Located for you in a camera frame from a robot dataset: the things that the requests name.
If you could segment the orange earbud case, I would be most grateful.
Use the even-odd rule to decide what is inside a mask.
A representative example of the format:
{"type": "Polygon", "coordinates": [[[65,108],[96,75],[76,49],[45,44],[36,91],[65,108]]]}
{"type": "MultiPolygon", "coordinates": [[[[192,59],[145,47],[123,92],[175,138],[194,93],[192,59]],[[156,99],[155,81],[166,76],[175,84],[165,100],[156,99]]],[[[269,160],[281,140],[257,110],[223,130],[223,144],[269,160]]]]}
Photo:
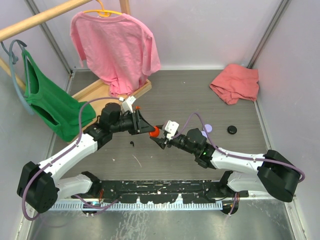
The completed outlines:
{"type": "Polygon", "coordinates": [[[160,134],[160,129],[157,126],[154,127],[154,131],[149,132],[149,136],[153,138],[157,138],[159,134],[160,134]]]}

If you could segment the lilac earbud charging case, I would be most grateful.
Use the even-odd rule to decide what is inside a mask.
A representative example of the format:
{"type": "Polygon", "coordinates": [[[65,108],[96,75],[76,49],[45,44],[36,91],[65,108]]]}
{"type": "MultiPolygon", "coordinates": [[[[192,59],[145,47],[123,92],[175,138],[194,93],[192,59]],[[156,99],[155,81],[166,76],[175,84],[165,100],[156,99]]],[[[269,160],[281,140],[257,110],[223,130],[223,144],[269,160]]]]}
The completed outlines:
{"type": "Polygon", "coordinates": [[[207,131],[208,133],[211,133],[213,131],[213,127],[210,124],[205,124],[202,129],[203,131],[207,131]]]}

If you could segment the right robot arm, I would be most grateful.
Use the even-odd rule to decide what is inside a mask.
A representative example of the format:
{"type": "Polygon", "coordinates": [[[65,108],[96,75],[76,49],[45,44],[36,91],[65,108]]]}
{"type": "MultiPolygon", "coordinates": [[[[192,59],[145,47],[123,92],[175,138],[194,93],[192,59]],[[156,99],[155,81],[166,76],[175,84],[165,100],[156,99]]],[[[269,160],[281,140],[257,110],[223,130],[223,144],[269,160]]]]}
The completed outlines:
{"type": "Polygon", "coordinates": [[[225,197],[235,192],[266,192],[273,198],[290,203],[302,174],[283,155],[269,149],[265,154],[247,154],[214,147],[198,128],[174,137],[172,130],[159,137],[160,130],[149,136],[160,148],[176,147],[194,155],[195,162],[205,169],[226,170],[219,191],[225,197]]]}

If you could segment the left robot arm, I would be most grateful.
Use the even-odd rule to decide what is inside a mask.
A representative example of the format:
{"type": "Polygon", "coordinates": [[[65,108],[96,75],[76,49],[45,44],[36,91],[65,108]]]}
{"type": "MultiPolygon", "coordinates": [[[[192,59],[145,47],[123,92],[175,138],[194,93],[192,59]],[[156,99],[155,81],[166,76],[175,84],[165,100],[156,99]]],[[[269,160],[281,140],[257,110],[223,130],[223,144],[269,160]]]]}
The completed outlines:
{"type": "Polygon", "coordinates": [[[38,164],[30,161],[24,165],[17,194],[40,214],[49,210],[56,201],[76,194],[95,198],[101,188],[95,175],[88,171],[70,178],[63,178],[63,175],[110,142],[115,133],[138,135],[153,131],[155,128],[143,118],[139,109],[127,107],[122,111],[118,103],[107,103],[97,121],[70,145],[38,164]]]}

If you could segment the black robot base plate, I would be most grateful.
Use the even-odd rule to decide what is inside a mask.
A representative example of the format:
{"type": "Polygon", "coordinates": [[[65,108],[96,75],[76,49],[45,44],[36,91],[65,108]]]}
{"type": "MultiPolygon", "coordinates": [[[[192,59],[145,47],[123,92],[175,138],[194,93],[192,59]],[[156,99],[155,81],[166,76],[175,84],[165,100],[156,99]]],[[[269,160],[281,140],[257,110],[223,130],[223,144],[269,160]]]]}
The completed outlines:
{"type": "Polygon", "coordinates": [[[80,193],[83,199],[101,198],[106,203],[216,203],[233,198],[235,193],[213,180],[103,180],[96,194],[80,193]]]}

